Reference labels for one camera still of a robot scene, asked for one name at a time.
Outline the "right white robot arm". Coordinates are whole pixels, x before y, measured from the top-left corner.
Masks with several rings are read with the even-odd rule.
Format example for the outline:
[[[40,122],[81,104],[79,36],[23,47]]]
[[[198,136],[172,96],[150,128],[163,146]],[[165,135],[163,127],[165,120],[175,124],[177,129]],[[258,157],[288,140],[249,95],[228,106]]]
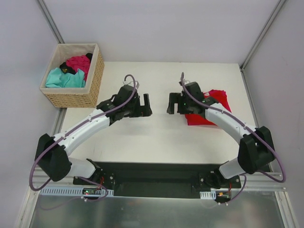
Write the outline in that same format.
[[[237,119],[217,99],[205,97],[197,82],[187,83],[180,93],[169,94],[168,114],[196,114],[229,134],[239,145],[236,158],[215,170],[214,183],[225,187],[232,177],[253,174],[275,159],[274,145],[268,128],[247,125]]]

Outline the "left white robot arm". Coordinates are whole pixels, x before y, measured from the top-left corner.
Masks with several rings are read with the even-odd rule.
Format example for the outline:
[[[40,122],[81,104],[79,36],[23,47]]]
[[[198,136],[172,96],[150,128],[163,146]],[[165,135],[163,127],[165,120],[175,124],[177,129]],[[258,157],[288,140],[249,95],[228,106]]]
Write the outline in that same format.
[[[66,176],[82,177],[91,185],[97,184],[102,176],[101,168],[91,159],[75,159],[73,151],[98,131],[105,129],[125,117],[148,117],[152,115],[149,95],[143,95],[144,104],[140,104],[137,90],[130,85],[120,88],[118,94],[102,101],[84,120],[57,133],[54,136],[44,134],[38,141],[35,159],[38,166],[54,182]]]

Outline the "red t shirt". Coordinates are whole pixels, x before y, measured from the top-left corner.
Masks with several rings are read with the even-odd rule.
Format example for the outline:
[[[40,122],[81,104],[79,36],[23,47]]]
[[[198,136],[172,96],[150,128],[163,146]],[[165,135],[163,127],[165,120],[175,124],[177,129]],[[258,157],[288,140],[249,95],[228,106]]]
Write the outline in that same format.
[[[188,125],[215,125],[197,114],[185,114]]]

